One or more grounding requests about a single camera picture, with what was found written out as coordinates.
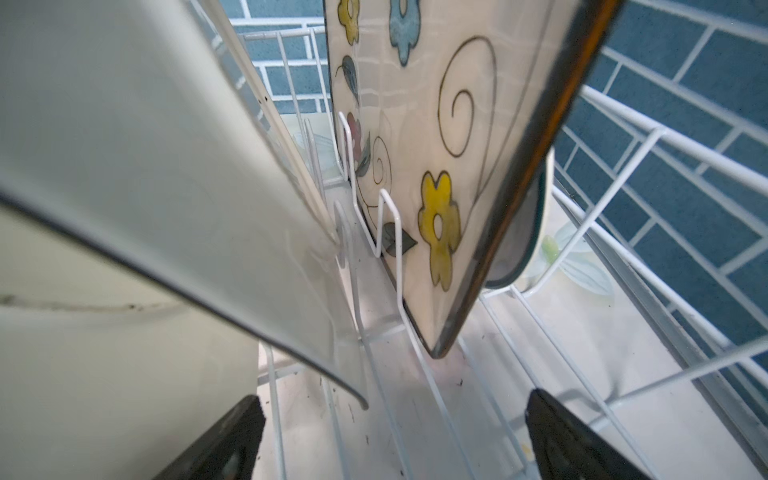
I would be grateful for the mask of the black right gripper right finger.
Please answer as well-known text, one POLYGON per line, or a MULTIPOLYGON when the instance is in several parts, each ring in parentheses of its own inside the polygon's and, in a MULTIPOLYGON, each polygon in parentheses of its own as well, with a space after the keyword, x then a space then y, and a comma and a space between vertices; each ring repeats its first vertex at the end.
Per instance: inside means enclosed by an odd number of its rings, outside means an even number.
POLYGON ((530 392, 525 420, 543 479, 647 477, 544 389, 530 392))

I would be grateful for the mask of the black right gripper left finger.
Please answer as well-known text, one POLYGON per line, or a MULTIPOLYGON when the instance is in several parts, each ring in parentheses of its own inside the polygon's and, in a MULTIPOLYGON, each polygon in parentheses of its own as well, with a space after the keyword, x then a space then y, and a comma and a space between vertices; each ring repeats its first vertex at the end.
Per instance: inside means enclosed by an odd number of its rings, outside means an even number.
POLYGON ((251 479, 266 417, 256 395, 247 395, 155 479, 251 479))

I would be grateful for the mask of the white square plate black rim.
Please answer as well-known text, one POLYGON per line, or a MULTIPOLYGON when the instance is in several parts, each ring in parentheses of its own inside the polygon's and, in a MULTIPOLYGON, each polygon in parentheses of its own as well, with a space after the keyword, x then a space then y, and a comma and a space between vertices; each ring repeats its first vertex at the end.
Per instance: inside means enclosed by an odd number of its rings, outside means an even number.
POLYGON ((3 478, 154 478, 258 370, 255 337, 2 209, 3 478))

